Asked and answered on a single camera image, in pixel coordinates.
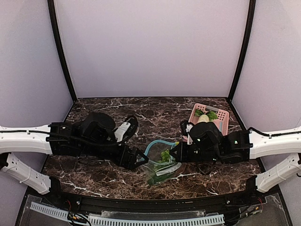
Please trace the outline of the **green grape bunch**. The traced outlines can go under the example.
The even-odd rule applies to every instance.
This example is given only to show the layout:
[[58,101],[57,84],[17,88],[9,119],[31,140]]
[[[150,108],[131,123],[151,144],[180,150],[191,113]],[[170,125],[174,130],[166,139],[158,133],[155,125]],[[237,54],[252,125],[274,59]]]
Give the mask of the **green grape bunch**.
[[160,154],[161,159],[157,161],[160,164],[168,164],[171,162],[171,156],[169,154],[169,149],[166,149]]

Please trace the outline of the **clear zip top bag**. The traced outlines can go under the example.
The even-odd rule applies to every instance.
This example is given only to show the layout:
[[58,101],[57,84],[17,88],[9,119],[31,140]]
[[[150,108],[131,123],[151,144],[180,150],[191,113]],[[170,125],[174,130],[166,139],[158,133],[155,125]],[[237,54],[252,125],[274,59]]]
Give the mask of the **clear zip top bag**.
[[177,142],[154,140],[148,144],[144,154],[149,158],[143,165],[146,183],[153,186],[175,178],[185,171],[186,164],[176,162],[170,155],[170,150],[178,145]]

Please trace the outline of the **green cucumber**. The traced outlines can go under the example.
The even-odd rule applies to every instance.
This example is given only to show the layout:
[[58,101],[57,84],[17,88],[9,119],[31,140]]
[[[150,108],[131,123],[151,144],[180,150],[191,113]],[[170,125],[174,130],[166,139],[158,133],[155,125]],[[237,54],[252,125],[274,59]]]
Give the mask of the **green cucumber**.
[[146,177],[146,183],[152,186],[164,182],[169,178],[172,178],[181,166],[181,163],[170,165],[154,165],[154,168]]

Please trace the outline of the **pink plastic basket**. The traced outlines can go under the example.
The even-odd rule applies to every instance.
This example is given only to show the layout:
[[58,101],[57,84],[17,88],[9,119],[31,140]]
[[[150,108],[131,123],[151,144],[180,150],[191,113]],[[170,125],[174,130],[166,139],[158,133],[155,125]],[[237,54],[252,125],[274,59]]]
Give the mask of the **pink plastic basket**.
[[230,117],[228,111],[196,103],[190,114],[188,122],[197,124],[198,122],[200,122],[200,117],[202,118],[202,121],[204,121],[205,117],[203,117],[203,115],[206,115],[208,117],[208,121],[213,122],[224,136],[228,134]]

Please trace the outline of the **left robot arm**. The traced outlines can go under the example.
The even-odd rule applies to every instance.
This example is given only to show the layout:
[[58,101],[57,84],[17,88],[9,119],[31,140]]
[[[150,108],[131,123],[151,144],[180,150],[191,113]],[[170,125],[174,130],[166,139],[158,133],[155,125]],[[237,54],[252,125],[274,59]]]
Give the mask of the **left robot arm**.
[[57,194],[61,190],[58,179],[33,170],[14,153],[87,155],[133,170],[149,161],[138,148],[126,144],[137,129],[138,120],[134,115],[116,127],[109,115],[95,112],[77,123],[53,122],[31,128],[1,127],[0,170],[41,195]]

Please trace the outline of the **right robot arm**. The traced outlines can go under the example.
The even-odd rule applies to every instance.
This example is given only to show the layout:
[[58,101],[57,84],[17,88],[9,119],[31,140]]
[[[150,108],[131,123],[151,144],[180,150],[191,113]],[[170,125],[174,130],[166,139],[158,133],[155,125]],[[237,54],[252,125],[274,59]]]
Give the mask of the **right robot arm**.
[[176,162],[219,161],[226,164],[247,162],[263,156],[288,154],[268,171],[249,178],[246,190],[265,193],[272,187],[301,175],[301,129],[261,132],[250,127],[223,135],[213,122],[181,124],[186,142],[180,142],[169,154]]

